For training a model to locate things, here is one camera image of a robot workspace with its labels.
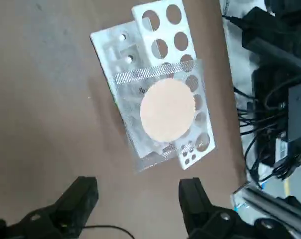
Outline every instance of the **white perforated plate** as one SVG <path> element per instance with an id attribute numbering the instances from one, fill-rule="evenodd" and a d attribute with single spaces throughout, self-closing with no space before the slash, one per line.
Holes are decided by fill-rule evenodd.
<path id="1" fill-rule="evenodd" d="M 179 9 L 179 12 L 173 12 L 174 15 L 180 14 L 181 16 L 181 20 L 178 24 L 171 24 L 167 18 L 167 9 L 170 6 L 176 6 L 175 9 Z M 155 31 L 149 30 L 149 28 L 143 24 L 143 15 L 147 11 L 153 11 L 159 18 L 159 28 Z M 132 13 L 141 34 L 147 57 L 152 66 L 158 66 L 165 62 L 178 63 L 184 55 L 190 55 L 192 59 L 196 59 L 182 0 L 162 0 L 135 6 L 132 9 Z M 174 38 L 178 32 L 184 33 L 188 39 L 188 46 L 184 51 L 178 50 L 174 44 Z M 163 59 L 158 59 L 152 52 L 151 46 L 157 39 L 163 40 L 168 47 L 168 54 Z"/>
<path id="2" fill-rule="evenodd" d="M 169 12 L 171 8 L 174 8 L 175 12 Z M 143 24 L 143 15 L 150 11 L 159 19 L 159 27 L 154 29 L 154 31 L 149 30 L 149 28 Z M 132 13 L 140 31 L 145 52 L 152 66 L 196 59 L 196 53 L 182 0 L 162 0 L 135 6 L 132 9 Z M 174 21 L 171 23 L 171 15 L 174 15 L 175 19 L 179 19 L 180 21 Z M 175 36 L 179 32 L 185 34 L 188 39 L 188 45 L 184 50 L 178 50 L 175 45 Z M 156 42 L 156 40 L 162 40 L 167 45 L 167 54 L 163 57 L 163 59 L 159 59 L 153 52 L 152 44 Z M 196 92 L 205 92 L 203 72 L 192 70 L 190 73 L 198 81 L 197 87 L 192 91 L 194 96 L 196 95 Z M 181 140 L 178 140 L 178 145 L 176 145 L 177 148 L 184 148 L 184 152 L 179 155 L 179 162 L 183 169 L 187 169 L 215 148 L 215 141 L 205 94 L 200 94 L 200 98 L 202 99 L 202 106 L 196 111 L 195 117 L 203 116 L 203 119 L 200 120 L 200 123 L 194 123 L 186 135 L 184 135 Z M 196 138 L 196 148 L 186 147 L 186 145 L 190 142 L 190 138 Z"/>

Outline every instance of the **black power supply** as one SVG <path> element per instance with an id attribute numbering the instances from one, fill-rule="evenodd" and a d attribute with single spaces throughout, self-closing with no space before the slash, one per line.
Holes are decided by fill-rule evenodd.
<path id="1" fill-rule="evenodd" d="M 256 144 L 256 160 L 246 167 L 257 185 L 271 176 L 284 180 L 301 165 L 301 1 L 266 5 L 275 16 L 257 7 L 242 19 L 223 16 L 242 29 L 242 47 L 262 62 L 252 75 L 254 96 L 235 88 L 252 101 L 247 110 L 238 109 L 238 117 L 240 127 L 254 127 L 241 135 L 255 134 L 244 158 Z M 278 142 L 285 145 L 283 154 Z M 260 163 L 272 167 L 272 174 L 260 179 Z"/>

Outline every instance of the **white label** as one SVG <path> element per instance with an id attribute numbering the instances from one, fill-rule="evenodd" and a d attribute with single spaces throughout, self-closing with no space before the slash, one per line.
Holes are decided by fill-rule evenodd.
<path id="1" fill-rule="evenodd" d="M 275 140 L 275 162 L 279 162 L 288 155 L 288 143 L 277 138 Z"/>

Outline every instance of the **brown table surface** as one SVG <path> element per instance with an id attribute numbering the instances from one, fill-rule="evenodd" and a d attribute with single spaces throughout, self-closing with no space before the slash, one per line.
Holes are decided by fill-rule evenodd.
<path id="1" fill-rule="evenodd" d="M 141 0 L 0 1 L 0 218 L 53 203 L 78 175 L 98 179 L 89 223 L 137 239 L 184 239 L 178 182 L 199 177 L 231 207 L 244 182 L 242 149 L 220 6 L 185 0 L 217 148 L 183 171 L 176 159 L 136 174 L 124 126 L 89 34 L 133 20 Z M 81 238 L 128 238 L 96 229 Z"/>

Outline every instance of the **beige circular disc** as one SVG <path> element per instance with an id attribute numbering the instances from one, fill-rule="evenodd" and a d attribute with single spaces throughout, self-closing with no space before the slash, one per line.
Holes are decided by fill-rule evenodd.
<path id="1" fill-rule="evenodd" d="M 140 117 L 145 132 L 158 142 L 171 142 L 190 127 L 195 100 L 189 87 L 167 78 L 156 82 L 141 101 Z"/>

